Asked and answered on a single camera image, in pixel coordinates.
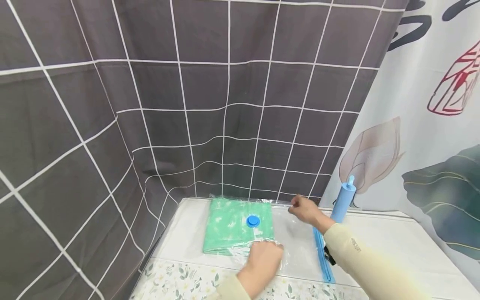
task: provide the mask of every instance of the shower curtain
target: shower curtain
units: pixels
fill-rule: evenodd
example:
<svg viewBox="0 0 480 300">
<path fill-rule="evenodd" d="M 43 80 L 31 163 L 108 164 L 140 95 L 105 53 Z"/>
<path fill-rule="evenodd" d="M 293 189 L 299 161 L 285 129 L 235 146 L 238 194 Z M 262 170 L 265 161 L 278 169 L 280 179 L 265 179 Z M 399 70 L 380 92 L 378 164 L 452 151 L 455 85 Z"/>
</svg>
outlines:
<svg viewBox="0 0 480 300">
<path fill-rule="evenodd" d="M 123 299 L 183 197 L 317 202 L 407 0 L 0 0 L 0 298 Z"/>
<path fill-rule="evenodd" d="M 478 290 L 479 70 L 480 1 L 411 0 L 322 202 L 356 175 L 354 206 L 416 219 Z"/>
</svg>

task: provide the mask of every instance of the beige sleeve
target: beige sleeve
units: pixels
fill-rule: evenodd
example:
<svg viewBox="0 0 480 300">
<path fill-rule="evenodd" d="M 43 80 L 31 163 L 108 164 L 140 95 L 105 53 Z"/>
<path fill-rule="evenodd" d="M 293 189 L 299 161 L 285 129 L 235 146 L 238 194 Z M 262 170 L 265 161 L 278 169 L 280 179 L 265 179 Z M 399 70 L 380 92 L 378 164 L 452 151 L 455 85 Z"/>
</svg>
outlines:
<svg viewBox="0 0 480 300">
<path fill-rule="evenodd" d="M 232 276 L 222 282 L 216 292 L 207 296 L 206 300 L 250 300 L 250 297 L 237 277 Z"/>
<path fill-rule="evenodd" d="M 324 235 L 337 264 L 350 274 L 371 300 L 430 299 L 406 271 L 354 238 L 350 230 L 333 225 Z"/>
</svg>

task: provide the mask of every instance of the gray checkered curtain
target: gray checkered curtain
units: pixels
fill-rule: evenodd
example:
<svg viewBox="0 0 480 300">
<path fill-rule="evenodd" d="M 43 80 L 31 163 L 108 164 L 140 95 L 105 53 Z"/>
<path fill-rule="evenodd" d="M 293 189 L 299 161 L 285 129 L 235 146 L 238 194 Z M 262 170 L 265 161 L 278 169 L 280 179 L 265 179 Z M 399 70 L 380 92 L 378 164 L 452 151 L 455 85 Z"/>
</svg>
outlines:
<svg viewBox="0 0 480 300">
<path fill-rule="evenodd" d="M 0 299 L 123 299 L 183 197 L 319 201 L 407 0 L 0 0 Z"/>
</svg>

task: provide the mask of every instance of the folded green cloth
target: folded green cloth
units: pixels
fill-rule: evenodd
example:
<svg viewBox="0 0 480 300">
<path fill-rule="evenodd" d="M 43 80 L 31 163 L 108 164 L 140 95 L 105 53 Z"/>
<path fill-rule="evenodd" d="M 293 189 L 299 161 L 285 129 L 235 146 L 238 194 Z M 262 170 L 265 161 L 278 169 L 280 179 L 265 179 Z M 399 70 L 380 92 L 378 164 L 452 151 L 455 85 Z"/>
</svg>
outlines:
<svg viewBox="0 0 480 300">
<path fill-rule="evenodd" d="M 258 227 L 247 226 L 247 218 L 260 218 Z M 203 252 L 248 255 L 254 240 L 274 240 L 270 203 L 215 198 L 210 204 Z"/>
</svg>

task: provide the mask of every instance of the floral tablecloth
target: floral tablecloth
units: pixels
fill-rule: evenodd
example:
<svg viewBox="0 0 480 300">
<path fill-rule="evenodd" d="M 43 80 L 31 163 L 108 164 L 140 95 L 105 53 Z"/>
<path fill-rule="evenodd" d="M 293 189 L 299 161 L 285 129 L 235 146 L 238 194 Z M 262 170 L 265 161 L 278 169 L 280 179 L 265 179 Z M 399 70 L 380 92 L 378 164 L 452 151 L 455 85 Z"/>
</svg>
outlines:
<svg viewBox="0 0 480 300">
<path fill-rule="evenodd" d="M 236 270 L 152 258 L 130 300 L 202 300 Z M 277 276 L 259 300 L 368 300 L 361 288 Z"/>
</svg>

